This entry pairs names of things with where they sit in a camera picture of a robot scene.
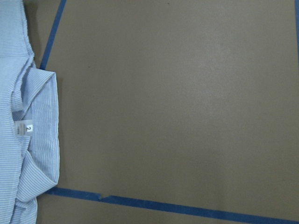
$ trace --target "clothing label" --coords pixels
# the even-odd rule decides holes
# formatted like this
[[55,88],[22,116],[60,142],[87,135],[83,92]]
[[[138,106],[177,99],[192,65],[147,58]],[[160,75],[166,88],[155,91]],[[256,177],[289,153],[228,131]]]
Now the clothing label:
[[15,131],[18,135],[32,135],[33,122],[32,120],[17,120],[14,122]]

